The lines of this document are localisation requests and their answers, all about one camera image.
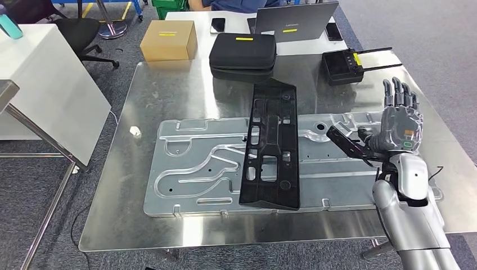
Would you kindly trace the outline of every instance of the laptop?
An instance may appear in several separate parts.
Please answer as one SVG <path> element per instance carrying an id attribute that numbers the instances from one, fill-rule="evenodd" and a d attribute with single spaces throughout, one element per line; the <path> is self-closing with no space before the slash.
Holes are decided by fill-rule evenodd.
<path id="1" fill-rule="evenodd" d="M 259 8 L 248 18 L 251 34 L 272 34 L 277 42 L 320 38 L 338 2 Z"/>

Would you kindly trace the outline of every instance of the yellow label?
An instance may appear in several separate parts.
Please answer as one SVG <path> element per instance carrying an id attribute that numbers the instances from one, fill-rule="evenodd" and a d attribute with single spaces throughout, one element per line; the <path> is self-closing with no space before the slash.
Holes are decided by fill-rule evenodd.
<path id="1" fill-rule="evenodd" d="M 353 56 L 354 56 L 354 59 L 356 60 L 356 64 L 361 66 L 361 60 L 359 59 L 358 54 L 354 53 Z"/>

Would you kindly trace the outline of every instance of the metal table leg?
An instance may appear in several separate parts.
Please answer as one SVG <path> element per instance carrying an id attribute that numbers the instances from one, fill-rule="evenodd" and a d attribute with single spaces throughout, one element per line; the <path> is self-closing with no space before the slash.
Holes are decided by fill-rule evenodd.
<path id="1" fill-rule="evenodd" d="M 98 8 L 101 11 L 106 23 L 102 24 L 98 34 L 104 39 L 115 39 L 122 37 L 127 30 L 127 25 L 125 21 L 115 21 L 113 22 L 109 17 L 109 14 L 106 11 L 106 7 L 103 3 L 103 0 L 96 0 Z"/>
<path id="2" fill-rule="evenodd" d="M 40 225 L 40 229 L 38 230 L 37 235 L 35 236 L 35 239 L 33 240 L 33 243 L 30 246 L 30 249 L 28 250 L 28 254 L 26 255 L 25 260 L 23 261 L 23 264 L 21 265 L 21 269 L 28 269 L 28 266 L 30 266 L 30 263 L 33 260 L 33 257 L 35 256 L 35 253 L 37 252 L 38 245 L 40 244 L 40 241 L 43 238 L 43 235 L 48 228 L 48 225 L 50 224 L 51 217 L 53 216 L 53 213 L 55 213 L 56 206 L 58 206 L 58 202 L 60 201 L 61 195 L 63 195 L 63 191 L 65 190 L 66 184 L 68 183 L 68 180 L 70 179 L 70 176 L 75 168 L 75 163 L 72 162 L 65 173 L 65 176 L 63 176 L 63 180 L 61 180 L 60 187 L 56 191 L 55 197 L 53 198 L 53 201 L 51 202 L 51 205 L 48 208 L 48 212 L 46 213 L 45 218 L 42 221 L 42 224 Z"/>
<path id="3" fill-rule="evenodd" d="M 14 105 L 8 104 L 7 107 L 5 108 L 5 111 L 8 112 L 11 116 L 13 116 L 20 123 L 25 125 L 27 128 L 29 128 L 31 131 L 33 131 L 33 133 L 38 135 L 38 137 L 47 141 L 51 146 L 53 146 L 56 150 L 62 153 L 65 158 L 69 159 L 72 163 L 76 163 L 76 165 L 82 171 L 86 172 L 88 170 L 86 165 L 84 165 L 81 161 L 79 161 L 72 153 L 70 153 L 70 151 L 68 151 L 61 144 L 59 144 L 55 139 L 53 139 L 50 135 L 48 135 L 45 131 L 43 131 L 39 126 L 33 123 L 20 110 L 14 107 Z"/>
<path id="4" fill-rule="evenodd" d="M 392 250 L 393 250 L 393 246 L 391 242 L 388 241 L 386 243 L 382 243 L 381 245 L 377 245 L 371 249 L 368 249 L 367 251 L 363 252 L 362 256 L 363 258 L 369 260 L 373 257 L 378 256 L 379 254 L 389 252 Z"/>

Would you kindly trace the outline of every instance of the robotic finger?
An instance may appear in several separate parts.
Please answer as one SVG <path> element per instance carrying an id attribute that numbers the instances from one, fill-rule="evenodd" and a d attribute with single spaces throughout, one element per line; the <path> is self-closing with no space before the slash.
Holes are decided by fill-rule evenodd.
<path id="1" fill-rule="evenodd" d="M 412 107 L 412 94 L 409 86 L 406 83 L 402 84 L 404 90 L 404 106 Z"/>
<path id="2" fill-rule="evenodd" d="M 414 110 L 419 110 L 419 100 L 417 99 L 416 93 L 412 92 L 411 95 L 412 95 L 412 108 Z"/>
<path id="3" fill-rule="evenodd" d="M 394 83 L 394 106 L 398 107 L 399 105 L 404 104 L 404 92 L 401 85 L 401 81 L 398 78 L 393 77 L 393 83 Z"/>
<path id="4" fill-rule="evenodd" d="M 391 107 L 394 105 L 393 90 L 391 87 L 391 82 L 384 79 L 382 81 L 382 84 L 384 85 L 384 107 Z"/>

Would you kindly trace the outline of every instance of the aluminum plate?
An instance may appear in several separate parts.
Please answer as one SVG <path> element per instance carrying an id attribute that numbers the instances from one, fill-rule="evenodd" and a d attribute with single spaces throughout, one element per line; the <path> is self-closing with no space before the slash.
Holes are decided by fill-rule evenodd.
<path id="1" fill-rule="evenodd" d="M 358 126 L 379 130 L 380 120 L 381 112 L 298 116 L 298 211 L 239 205 L 248 118 L 164 121 L 157 133 L 144 212 L 178 217 L 374 209 L 376 170 L 346 157 L 326 131 L 334 125 L 358 139 Z M 262 179 L 274 181 L 276 165 L 264 163 Z"/>

